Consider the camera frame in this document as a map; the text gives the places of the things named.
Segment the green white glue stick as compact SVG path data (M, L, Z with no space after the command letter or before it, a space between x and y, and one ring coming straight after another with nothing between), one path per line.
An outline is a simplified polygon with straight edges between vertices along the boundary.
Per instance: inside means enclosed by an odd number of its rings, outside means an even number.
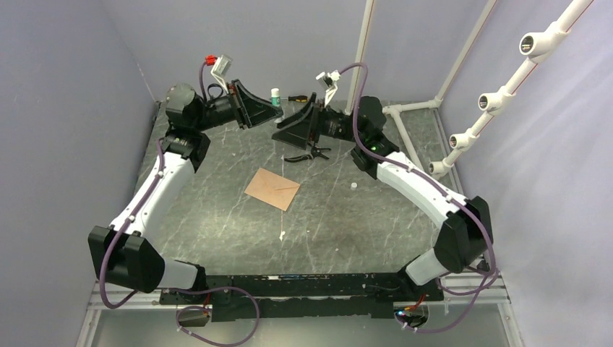
M270 102L276 108L281 108L280 90L276 87L270 90Z

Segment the brown paper envelope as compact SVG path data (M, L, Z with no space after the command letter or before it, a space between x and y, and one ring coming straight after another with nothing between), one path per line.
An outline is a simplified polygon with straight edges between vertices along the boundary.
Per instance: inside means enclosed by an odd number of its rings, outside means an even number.
M244 193L279 210L287 211L300 186L300 183L259 168Z

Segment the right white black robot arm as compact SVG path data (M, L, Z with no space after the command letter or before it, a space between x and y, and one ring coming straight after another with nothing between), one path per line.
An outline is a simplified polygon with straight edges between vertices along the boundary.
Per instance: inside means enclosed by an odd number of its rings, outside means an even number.
M480 197L468 199L435 181L383 134L387 121L380 100L364 96L357 117L346 116L311 95L302 109L277 125L272 139L322 157L321 136L352 141L356 167L393 188L423 211L438 227L433 246L411 260L399 272L402 297L415 300L426 284L448 273L460 273L477 257L492 251L493 236L489 206Z

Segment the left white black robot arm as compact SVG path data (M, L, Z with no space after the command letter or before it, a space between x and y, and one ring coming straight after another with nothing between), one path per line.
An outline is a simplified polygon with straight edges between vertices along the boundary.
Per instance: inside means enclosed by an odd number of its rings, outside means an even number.
M163 258L146 238L160 229L169 207L205 159L210 146L205 131L232 121L248 129L278 117L277 107L250 93L239 80L231 81L227 91L205 100L185 83L168 90L168 129L156 142L157 158L151 172L109 226L96 226L88 236L99 282L144 293L179 288L179 294L191 304L207 296L203 267Z

